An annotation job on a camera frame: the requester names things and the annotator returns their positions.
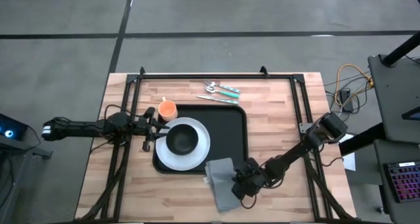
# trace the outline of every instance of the fork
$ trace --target fork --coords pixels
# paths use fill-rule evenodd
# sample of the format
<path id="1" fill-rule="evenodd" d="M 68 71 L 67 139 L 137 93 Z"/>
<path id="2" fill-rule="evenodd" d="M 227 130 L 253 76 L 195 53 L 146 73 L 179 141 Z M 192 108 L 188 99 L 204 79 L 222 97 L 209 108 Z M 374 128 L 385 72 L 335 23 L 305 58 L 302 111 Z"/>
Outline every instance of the fork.
<path id="1" fill-rule="evenodd" d="M 219 87 L 221 87 L 223 89 L 231 90 L 231 91 L 233 91 L 235 93 L 241 93 L 241 91 L 239 89 L 234 89 L 232 87 L 225 86 L 225 85 L 218 85 L 216 82 L 210 81 L 208 79 L 206 79 L 204 81 L 204 83 L 207 84 L 208 86 L 211 86 L 212 88 L 214 88 L 215 86 L 219 86 Z"/>
<path id="2" fill-rule="evenodd" d="M 239 95 L 235 94 L 235 93 L 229 93 L 229 92 L 225 92 L 225 91 L 220 91 L 220 90 L 216 90 L 214 87 L 211 86 L 206 86 L 205 90 L 209 93 L 220 93 L 229 97 L 233 97 L 235 99 L 239 98 Z"/>

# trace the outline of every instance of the knife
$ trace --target knife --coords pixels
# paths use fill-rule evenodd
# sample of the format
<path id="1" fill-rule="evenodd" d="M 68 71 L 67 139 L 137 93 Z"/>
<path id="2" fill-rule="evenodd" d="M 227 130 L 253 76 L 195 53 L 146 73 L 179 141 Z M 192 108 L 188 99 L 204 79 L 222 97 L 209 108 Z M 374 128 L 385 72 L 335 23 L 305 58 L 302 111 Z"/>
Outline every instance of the knife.
<path id="1" fill-rule="evenodd" d="M 225 102 L 225 103 L 232 103 L 235 105 L 239 105 L 238 101 L 234 101 L 234 100 L 228 100 L 228 99 L 216 99 L 214 97 L 210 97 L 210 96 L 203 96 L 203 95 L 198 95 L 197 97 L 201 98 L 201 99 L 207 99 L 207 100 L 213 100 L 213 101 L 217 101 L 217 102 Z"/>

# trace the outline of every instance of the black tray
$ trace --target black tray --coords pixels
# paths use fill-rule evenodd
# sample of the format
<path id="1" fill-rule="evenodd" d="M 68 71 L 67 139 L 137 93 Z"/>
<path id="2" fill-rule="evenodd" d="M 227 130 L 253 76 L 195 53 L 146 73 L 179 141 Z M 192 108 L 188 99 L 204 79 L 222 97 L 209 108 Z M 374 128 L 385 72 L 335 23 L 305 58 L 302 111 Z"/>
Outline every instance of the black tray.
<path id="1" fill-rule="evenodd" d="M 178 117 L 188 117 L 201 122 L 210 135 L 210 151 L 205 160 L 188 171 L 175 171 L 165 166 L 153 151 L 153 166 L 160 173 L 205 174 L 205 163 L 211 160 L 232 158 L 234 166 L 248 159 L 247 116 L 234 105 L 177 105 Z"/>

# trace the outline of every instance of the orange cup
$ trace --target orange cup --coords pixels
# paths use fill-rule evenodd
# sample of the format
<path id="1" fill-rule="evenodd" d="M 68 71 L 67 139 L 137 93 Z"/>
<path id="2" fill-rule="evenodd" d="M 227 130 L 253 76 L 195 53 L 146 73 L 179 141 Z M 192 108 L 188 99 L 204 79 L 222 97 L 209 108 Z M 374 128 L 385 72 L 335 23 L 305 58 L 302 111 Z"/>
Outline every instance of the orange cup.
<path id="1" fill-rule="evenodd" d="M 178 110 L 175 102 L 167 101 L 165 97 L 163 97 L 162 100 L 163 102 L 161 102 L 157 108 L 159 115 L 166 122 L 176 119 L 178 117 Z"/>

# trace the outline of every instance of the black bowl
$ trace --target black bowl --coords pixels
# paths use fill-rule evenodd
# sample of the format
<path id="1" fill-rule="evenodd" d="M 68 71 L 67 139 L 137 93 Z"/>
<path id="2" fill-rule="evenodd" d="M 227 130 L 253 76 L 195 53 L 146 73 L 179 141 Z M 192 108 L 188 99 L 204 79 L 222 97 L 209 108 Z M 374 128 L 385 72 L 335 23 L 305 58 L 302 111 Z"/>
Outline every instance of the black bowl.
<path id="1" fill-rule="evenodd" d="M 177 155 L 192 152 L 198 143 L 197 131 L 191 126 L 180 124 L 172 127 L 166 136 L 168 149 Z"/>

